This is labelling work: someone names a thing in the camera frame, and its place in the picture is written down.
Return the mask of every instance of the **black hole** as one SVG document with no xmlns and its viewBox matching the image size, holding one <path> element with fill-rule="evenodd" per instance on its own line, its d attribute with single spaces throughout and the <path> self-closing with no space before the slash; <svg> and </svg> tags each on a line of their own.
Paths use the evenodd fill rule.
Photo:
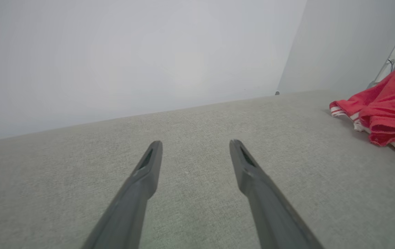
<svg viewBox="0 0 395 249">
<path fill-rule="evenodd" d="M 148 153 L 148 155 L 145 157 L 144 161 L 142 162 L 141 166 L 139 167 L 139 169 L 145 167 L 148 162 L 150 162 L 150 158 L 151 158 L 151 153 L 153 153 L 153 149 L 150 150 L 150 152 Z"/>
<path fill-rule="evenodd" d="M 242 151 L 243 157 L 245 158 L 246 162 L 248 164 L 251 164 L 251 166 L 256 167 L 256 165 L 254 165 L 253 161 L 251 160 L 251 158 L 245 153 L 245 151 L 243 151 L 242 148 L 240 148 L 240 150 Z"/>
</svg>

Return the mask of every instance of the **cloth fold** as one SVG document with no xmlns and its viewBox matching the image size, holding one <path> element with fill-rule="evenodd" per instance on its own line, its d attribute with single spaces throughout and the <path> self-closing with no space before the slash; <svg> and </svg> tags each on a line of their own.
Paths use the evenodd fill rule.
<svg viewBox="0 0 395 249">
<path fill-rule="evenodd" d="M 395 71 L 373 88 L 348 100 L 333 101 L 331 115 L 347 115 L 354 130 L 368 132 L 371 143 L 395 147 Z"/>
</svg>

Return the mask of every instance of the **red stripe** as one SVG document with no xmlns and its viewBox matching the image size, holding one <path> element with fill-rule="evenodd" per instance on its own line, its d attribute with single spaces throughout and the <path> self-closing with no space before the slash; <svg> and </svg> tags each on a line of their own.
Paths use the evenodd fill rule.
<svg viewBox="0 0 395 249">
<path fill-rule="evenodd" d="M 335 110 L 334 112 L 340 112 L 340 111 L 342 111 L 342 109 Z"/>
</svg>

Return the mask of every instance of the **red fabric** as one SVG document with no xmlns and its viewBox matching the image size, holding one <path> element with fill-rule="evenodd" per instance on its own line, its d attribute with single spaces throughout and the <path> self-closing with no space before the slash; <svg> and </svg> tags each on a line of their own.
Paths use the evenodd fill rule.
<svg viewBox="0 0 395 249">
<path fill-rule="evenodd" d="M 330 108 L 335 106 L 348 117 L 359 113 L 361 124 L 371 130 L 371 143 L 385 146 L 395 142 L 395 71 L 375 87 L 330 104 Z"/>
</svg>

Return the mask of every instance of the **wire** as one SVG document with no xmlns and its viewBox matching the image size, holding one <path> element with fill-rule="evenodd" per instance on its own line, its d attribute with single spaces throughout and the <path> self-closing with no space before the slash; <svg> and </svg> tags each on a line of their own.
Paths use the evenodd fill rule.
<svg viewBox="0 0 395 249">
<path fill-rule="evenodd" d="M 388 60 L 388 61 L 389 61 L 389 63 L 391 64 L 391 72 L 392 72 L 392 67 L 393 67 L 392 61 L 391 61 L 391 60 Z"/>
</svg>

